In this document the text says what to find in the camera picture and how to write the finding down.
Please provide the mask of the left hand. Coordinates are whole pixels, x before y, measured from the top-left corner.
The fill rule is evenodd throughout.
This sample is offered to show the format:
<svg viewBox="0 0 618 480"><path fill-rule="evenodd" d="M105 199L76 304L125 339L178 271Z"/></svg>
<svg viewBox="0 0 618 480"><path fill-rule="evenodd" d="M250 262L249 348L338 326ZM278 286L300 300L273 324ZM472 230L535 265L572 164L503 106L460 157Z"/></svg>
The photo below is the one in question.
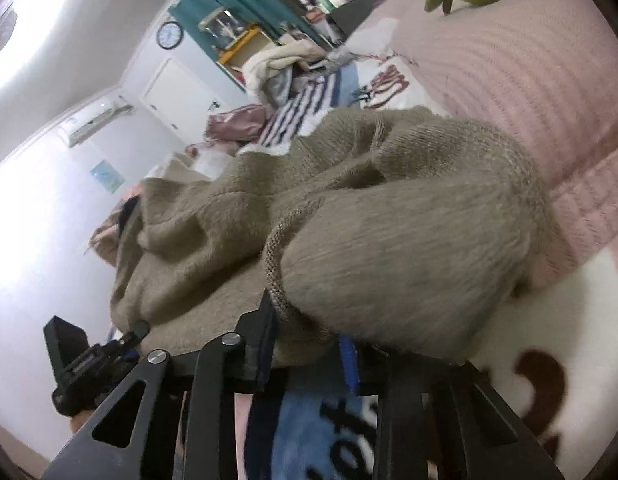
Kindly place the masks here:
<svg viewBox="0 0 618 480"><path fill-rule="evenodd" d="M76 434L88 421L88 419L93 415L93 410L84 410L79 414L74 415L70 418L70 430L73 434Z"/></svg>

